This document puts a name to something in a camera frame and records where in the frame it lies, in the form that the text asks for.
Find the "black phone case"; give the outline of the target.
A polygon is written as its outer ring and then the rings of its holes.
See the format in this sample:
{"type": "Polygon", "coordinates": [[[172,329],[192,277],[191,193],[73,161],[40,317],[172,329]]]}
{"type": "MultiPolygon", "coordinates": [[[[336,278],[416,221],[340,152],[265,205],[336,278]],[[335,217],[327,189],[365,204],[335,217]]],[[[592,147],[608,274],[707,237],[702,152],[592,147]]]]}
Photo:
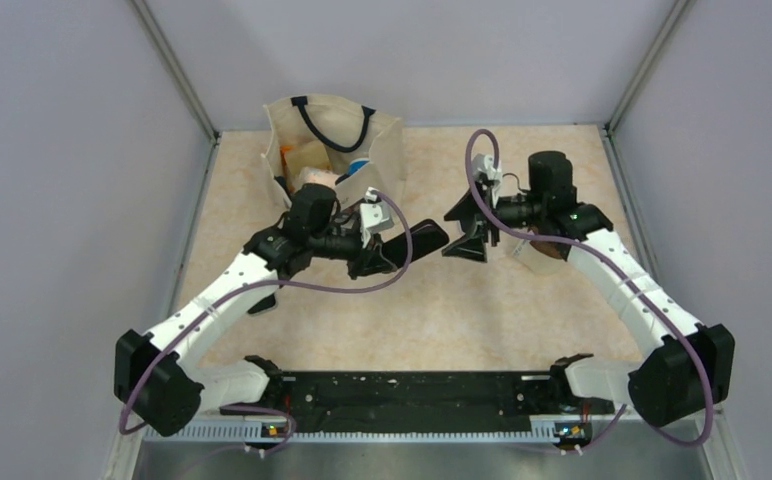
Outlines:
{"type": "MultiPolygon", "coordinates": [[[[412,247],[411,262],[443,249],[450,241],[448,233],[433,219],[424,219],[409,230],[412,247]]],[[[405,234],[400,234],[382,245],[383,257],[395,265],[405,264],[408,252],[405,234]]]]}

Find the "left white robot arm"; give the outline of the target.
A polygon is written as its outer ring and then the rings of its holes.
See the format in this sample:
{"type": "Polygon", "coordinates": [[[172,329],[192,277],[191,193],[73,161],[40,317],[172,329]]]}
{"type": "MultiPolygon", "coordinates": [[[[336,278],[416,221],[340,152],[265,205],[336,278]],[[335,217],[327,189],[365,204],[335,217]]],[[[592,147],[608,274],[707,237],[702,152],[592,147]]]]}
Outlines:
{"type": "Polygon", "coordinates": [[[294,280],[316,256],[341,258],[328,240],[338,198],[330,188],[307,184],[271,226],[255,233],[222,274],[183,309],[143,334],[130,329],[115,344],[114,394],[123,404],[122,435],[146,426],[170,436],[194,416],[232,403],[259,413],[281,404],[282,386],[256,364],[200,369],[204,353],[242,316],[282,287],[357,295],[359,289],[294,280]]]}

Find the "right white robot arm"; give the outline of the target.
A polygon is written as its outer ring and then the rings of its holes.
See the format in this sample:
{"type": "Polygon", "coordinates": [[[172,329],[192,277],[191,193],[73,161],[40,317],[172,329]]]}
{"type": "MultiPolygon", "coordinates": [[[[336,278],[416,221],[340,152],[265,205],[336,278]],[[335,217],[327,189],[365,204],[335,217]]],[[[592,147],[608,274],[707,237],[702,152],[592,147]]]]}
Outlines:
{"type": "Polygon", "coordinates": [[[588,398],[627,404],[654,427],[663,427],[729,395],[735,338],[722,324],[707,326],[679,306],[628,252],[612,222],[595,205],[582,202],[573,166],[559,151],[528,158],[529,185],[500,194],[503,172],[492,155],[469,162],[471,185],[445,215],[462,237],[445,257],[487,260],[501,226],[547,237],[538,244],[542,261],[559,259],[584,275],[626,326],[644,359],[640,363],[591,354],[559,359],[559,378],[548,385],[551,404],[574,412],[588,398]]]}

